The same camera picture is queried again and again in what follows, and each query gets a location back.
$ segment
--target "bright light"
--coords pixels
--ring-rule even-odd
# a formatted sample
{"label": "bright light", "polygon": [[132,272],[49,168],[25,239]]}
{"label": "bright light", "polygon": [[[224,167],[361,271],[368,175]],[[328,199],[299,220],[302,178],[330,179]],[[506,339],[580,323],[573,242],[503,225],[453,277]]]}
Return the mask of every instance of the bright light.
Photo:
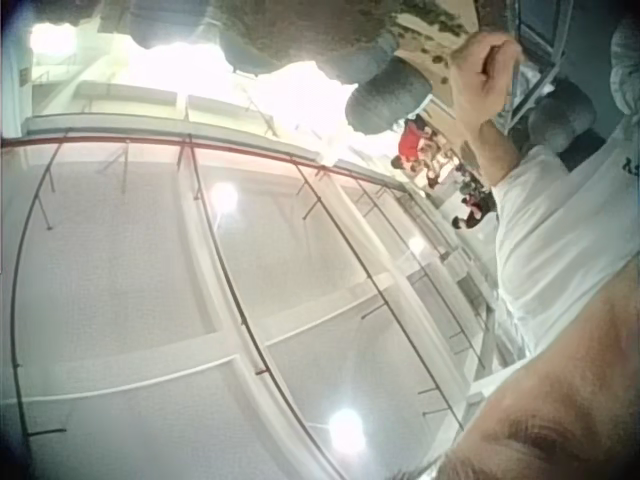
{"label": "bright light", "polygon": [[418,255],[425,247],[424,240],[420,237],[413,237],[409,240],[409,250]]}
{"label": "bright light", "polygon": [[365,439],[362,420],[353,410],[340,410],[329,420],[329,433],[333,448],[348,455],[364,450]]}
{"label": "bright light", "polygon": [[238,191],[231,183],[216,183],[209,198],[218,213],[229,213],[236,209],[238,204]]}
{"label": "bright light", "polygon": [[69,24],[39,23],[31,30],[29,44],[36,54],[71,55],[76,50],[76,29]]}

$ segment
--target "person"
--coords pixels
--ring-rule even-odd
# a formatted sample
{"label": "person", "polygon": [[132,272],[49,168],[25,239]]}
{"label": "person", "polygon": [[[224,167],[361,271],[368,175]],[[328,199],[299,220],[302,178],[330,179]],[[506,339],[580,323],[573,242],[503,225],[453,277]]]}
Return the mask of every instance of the person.
{"label": "person", "polygon": [[625,117],[571,173],[546,147],[520,158],[491,121],[522,58],[517,42],[480,33],[452,57],[455,115],[501,218],[500,295],[532,355],[431,478],[640,478],[638,45],[640,25],[628,18],[611,55],[612,93]]}
{"label": "person", "polygon": [[467,218],[453,217],[451,225],[456,230],[470,230],[477,227],[480,222],[495,209],[495,201],[493,195],[486,194],[476,199],[472,195],[467,195],[461,200],[463,205],[469,207],[469,215]]}
{"label": "person", "polygon": [[427,122],[416,115],[404,122],[404,131],[398,142],[398,155],[391,160],[391,166],[396,170],[418,174],[424,168],[431,168],[431,159],[436,154],[437,145],[432,141],[432,132]]}

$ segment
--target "hand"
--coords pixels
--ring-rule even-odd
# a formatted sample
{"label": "hand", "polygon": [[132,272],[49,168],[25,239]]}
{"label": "hand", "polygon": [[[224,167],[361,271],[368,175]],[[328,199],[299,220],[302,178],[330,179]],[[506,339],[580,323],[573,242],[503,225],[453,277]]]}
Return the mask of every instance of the hand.
{"label": "hand", "polygon": [[522,48],[506,33],[476,33],[452,53],[454,112],[467,133],[475,134],[503,110],[522,59]]}

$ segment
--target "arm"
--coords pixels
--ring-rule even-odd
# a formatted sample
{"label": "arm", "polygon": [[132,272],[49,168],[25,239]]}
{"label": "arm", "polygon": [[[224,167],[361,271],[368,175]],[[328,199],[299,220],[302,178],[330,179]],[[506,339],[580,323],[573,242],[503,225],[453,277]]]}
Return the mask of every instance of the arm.
{"label": "arm", "polygon": [[491,120],[506,103],[522,50],[502,33],[478,33],[452,54],[451,87],[456,120],[475,153],[483,178],[500,183],[520,155]]}

